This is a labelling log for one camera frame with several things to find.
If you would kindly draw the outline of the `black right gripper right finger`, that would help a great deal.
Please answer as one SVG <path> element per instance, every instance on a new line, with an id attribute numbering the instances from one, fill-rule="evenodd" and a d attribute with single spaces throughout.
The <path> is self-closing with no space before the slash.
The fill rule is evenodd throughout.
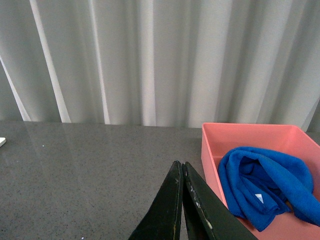
<path id="1" fill-rule="evenodd" d="M 190 240 L 255 240 L 256 237 L 235 217 L 203 178 L 186 162 L 183 209 Z"/>

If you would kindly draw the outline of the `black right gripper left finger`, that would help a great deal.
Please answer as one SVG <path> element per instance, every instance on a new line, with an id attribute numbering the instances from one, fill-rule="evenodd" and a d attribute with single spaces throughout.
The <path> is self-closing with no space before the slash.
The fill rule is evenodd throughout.
<path id="1" fill-rule="evenodd" d="M 174 161 L 149 210 L 131 233 L 130 240 L 178 240 L 181 233 L 184 175 Z"/>

